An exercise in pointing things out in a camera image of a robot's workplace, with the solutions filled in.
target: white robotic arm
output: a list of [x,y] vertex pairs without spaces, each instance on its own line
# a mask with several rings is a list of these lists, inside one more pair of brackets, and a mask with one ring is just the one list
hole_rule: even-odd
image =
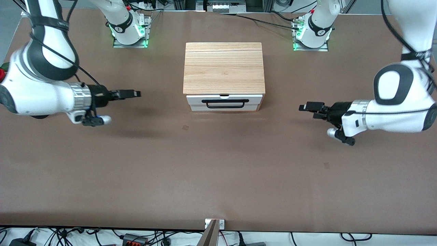
[[354,145],[354,135],[365,130],[416,133],[431,127],[437,117],[437,105],[430,94],[434,78],[430,71],[431,47],[437,22],[436,0],[389,0],[388,6],[403,32],[398,36],[381,8],[387,26],[404,45],[401,62],[387,65],[374,78],[373,100],[336,102],[327,107],[322,102],[307,102],[300,111],[314,113],[336,128],[327,134]]
[[[136,22],[122,0],[93,2],[105,9],[114,26],[123,27],[123,32],[117,32],[119,41],[132,44],[141,38],[138,32],[133,35],[130,31]],[[110,123],[111,118],[97,116],[96,108],[109,101],[141,96],[134,90],[108,91],[100,84],[63,82],[76,74],[79,59],[68,38],[69,23],[62,18],[61,6],[57,0],[29,0],[26,5],[32,39],[12,54],[8,73],[0,84],[0,102],[9,111],[37,119],[65,112],[73,123],[99,126]]]
[[318,0],[314,12],[294,20],[300,28],[296,39],[309,48],[321,47],[328,40],[340,9],[339,0]]

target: wood grain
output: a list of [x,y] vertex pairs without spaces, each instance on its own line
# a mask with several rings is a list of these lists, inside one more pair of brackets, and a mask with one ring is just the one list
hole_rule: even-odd
[[261,43],[187,43],[184,94],[265,94]]

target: black handle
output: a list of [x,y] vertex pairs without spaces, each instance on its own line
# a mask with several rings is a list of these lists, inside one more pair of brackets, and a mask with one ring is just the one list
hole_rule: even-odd
[[[210,106],[209,103],[218,103],[218,102],[240,102],[242,105],[237,106]],[[215,99],[215,100],[202,100],[202,103],[206,103],[206,107],[209,109],[240,109],[244,107],[244,103],[249,102],[248,99]]]

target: drawer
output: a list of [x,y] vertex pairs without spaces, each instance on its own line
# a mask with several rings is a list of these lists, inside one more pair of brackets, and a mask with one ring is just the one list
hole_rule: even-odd
[[263,95],[187,95],[193,111],[257,110]]

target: brown table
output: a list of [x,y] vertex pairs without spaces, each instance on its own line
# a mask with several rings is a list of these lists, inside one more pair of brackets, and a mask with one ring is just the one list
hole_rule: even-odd
[[[437,126],[367,131],[349,147],[298,112],[373,98],[374,75],[401,51],[380,16],[339,16],[329,52],[294,52],[287,29],[214,13],[162,13],[147,49],[113,49],[99,10],[71,22],[80,64],[143,97],[100,109],[113,124],[96,128],[1,107],[0,224],[202,229],[212,217],[228,230],[437,233]],[[11,51],[29,30],[23,19]],[[262,42],[260,111],[190,112],[186,42]]]

